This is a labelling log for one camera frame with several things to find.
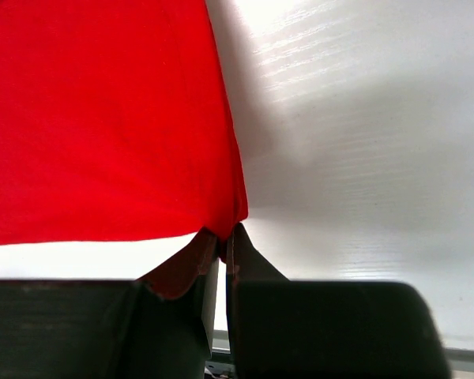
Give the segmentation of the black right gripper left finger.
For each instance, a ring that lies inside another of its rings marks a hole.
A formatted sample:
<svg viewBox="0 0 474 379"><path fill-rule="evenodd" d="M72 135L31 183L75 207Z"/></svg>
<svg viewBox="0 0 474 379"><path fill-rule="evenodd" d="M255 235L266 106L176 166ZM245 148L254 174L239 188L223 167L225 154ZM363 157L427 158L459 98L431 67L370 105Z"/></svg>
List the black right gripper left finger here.
<svg viewBox="0 0 474 379"><path fill-rule="evenodd" d="M200 230L138 280L0 280L0 378L201 378L218 240Z"/></svg>

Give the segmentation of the red t shirt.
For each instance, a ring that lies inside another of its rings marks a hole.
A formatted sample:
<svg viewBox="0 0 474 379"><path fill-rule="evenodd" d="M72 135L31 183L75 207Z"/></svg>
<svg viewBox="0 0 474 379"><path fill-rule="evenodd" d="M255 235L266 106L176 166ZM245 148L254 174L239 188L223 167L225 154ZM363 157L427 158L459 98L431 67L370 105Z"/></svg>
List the red t shirt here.
<svg viewBox="0 0 474 379"><path fill-rule="evenodd" d="M247 214L203 1L0 1L0 245L226 238Z"/></svg>

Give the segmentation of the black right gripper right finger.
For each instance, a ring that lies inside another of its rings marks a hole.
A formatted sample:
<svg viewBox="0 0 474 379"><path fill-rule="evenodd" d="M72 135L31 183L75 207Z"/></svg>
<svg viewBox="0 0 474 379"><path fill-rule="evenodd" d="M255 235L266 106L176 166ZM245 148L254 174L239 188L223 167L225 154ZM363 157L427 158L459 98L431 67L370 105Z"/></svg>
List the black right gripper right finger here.
<svg viewBox="0 0 474 379"><path fill-rule="evenodd" d="M226 244L227 319L240 378L449 378L431 312L393 281L290 280L242 224Z"/></svg>

